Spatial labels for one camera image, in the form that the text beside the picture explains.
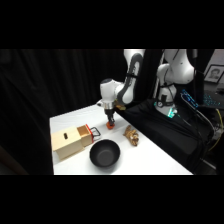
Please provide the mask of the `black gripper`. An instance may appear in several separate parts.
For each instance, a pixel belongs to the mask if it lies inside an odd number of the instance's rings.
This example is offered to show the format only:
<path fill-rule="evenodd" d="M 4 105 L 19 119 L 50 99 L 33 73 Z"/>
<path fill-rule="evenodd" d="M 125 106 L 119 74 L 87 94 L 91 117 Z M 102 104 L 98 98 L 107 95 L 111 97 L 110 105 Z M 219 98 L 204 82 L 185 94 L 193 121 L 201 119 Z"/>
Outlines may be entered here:
<path fill-rule="evenodd" d="M 108 117 L 108 121 L 106 125 L 110 126 L 110 122 L 112 122 L 112 126 L 115 126 L 115 120 L 114 120 L 114 109 L 106 109 L 106 115 Z"/>

